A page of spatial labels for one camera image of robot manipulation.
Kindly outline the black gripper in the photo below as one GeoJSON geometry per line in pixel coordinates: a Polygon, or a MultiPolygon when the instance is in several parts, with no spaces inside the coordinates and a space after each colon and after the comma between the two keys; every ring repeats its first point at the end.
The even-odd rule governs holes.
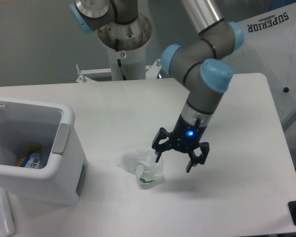
{"type": "Polygon", "coordinates": [[[200,143],[200,139],[206,128],[206,126],[195,127],[194,124],[185,121],[181,115],[172,132],[168,132],[165,128],[161,127],[151,146],[155,150],[155,162],[159,162],[163,152],[173,149],[182,153],[188,153],[190,161],[186,166],[187,173],[190,172],[192,167],[198,164],[203,165],[210,151],[209,142],[200,143]],[[201,150],[199,156],[194,152],[198,148],[201,150]]]}

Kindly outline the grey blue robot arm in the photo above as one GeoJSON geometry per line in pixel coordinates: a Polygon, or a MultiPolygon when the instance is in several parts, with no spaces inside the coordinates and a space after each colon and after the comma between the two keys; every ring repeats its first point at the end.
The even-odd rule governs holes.
{"type": "MultiPolygon", "coordinates": [[[[168,46],[161,55],[161,67],[189,90],[173,131],[160,128],[152,142],[157,158],[175,150],[189,155],[190,171],[204,164],[210,147],[201,142],[221,98],[233,76],[222,59],[237,50],[244,34],[237,23],[226,22],[213,0],[185,0],[184,9],[199,36],[188,47],[168,46]]],[[[70,11],[86,33],[97,32],[108,50],[113,80],[146,77],[146,45],[152,24],[138,11],[135,0],[76,0],[70,11]]]]}

